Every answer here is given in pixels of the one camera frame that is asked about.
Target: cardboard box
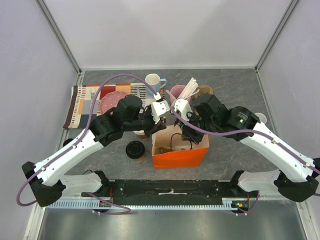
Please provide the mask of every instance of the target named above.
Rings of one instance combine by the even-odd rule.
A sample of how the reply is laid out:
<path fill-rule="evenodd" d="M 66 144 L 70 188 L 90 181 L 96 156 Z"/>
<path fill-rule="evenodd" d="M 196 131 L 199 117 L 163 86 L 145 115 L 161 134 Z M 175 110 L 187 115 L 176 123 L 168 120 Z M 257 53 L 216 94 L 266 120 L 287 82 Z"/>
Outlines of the cardboard box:
<path fill-rule="evenodd" d="M 182 141 L 179 126 L 169 125 L 166 129 L 152 135 L 152 159 L 156 169 L 197 167 L 209 148 L 209 136 L 204 135 L 199 144 Z"/>

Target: pink cup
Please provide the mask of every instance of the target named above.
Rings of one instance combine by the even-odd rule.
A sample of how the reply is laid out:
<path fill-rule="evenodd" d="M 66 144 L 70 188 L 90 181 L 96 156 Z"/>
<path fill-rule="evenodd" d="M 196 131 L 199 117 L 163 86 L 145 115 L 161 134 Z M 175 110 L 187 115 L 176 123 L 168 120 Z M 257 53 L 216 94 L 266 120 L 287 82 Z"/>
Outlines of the pink cup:
<path fill-rule="evenodd" d="M 185 85 L 176 85 L 173 88 L 171 88 L 170 93 L 176 98 L 178 99 L 179 95 L 182 93 L 182 91 L 185 89 Z M 186 99 L 188 102 L 191 100 L 191 97 L 188 97 Z M 175 99 L 172 98 L 172 96 L 170 96 L 170 103 L 173 104 L 173 102 L 175 101 Z"/>

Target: mug handle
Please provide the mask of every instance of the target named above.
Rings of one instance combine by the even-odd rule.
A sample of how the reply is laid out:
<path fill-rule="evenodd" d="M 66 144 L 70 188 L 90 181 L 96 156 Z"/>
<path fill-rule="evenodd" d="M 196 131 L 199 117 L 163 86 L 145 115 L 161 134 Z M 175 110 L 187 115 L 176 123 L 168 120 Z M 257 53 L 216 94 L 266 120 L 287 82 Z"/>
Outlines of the mug handle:
<path fill-rule="evenodd" d="M 167 80 L 165 78 L 160 79 L 160 87 L 163 88 L 167 84 Z"/>

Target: black lid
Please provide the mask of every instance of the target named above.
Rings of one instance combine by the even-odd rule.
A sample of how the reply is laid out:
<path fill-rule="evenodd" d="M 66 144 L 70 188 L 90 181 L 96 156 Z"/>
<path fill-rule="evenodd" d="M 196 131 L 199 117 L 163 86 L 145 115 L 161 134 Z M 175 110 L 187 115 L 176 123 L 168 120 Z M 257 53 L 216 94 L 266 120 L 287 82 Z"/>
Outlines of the black lid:
<path fill-rule="evenodd" d="M 145 151 L 145 145 L 140 141 L 132 141 L 125 148 L 125 153 L 131 159 L 141 158 Z"/>

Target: light blue mug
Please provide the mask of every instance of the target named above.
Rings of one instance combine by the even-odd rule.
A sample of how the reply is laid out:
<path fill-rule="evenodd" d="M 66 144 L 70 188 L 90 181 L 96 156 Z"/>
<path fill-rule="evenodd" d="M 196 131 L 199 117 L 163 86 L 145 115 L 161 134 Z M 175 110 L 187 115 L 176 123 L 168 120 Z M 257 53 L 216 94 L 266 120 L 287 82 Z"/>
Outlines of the light blue mug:
<path fill-rule="evenodd" d="M 167 84 L 167 80 L 162 78 L 160 79 L 159 75 L 158 74 L 155 74 L 155 73 L 151 73 L 151 74 L 148 74 L 146 77 L 145 77 L 145 81 L 147 84 L 149 84 L 157 93 L 160 92 L 160 89 L 163 88 L 166 84 Z M 153 95 L 154 93 L 148 88 L 146 87 L 146 91 Z"/>

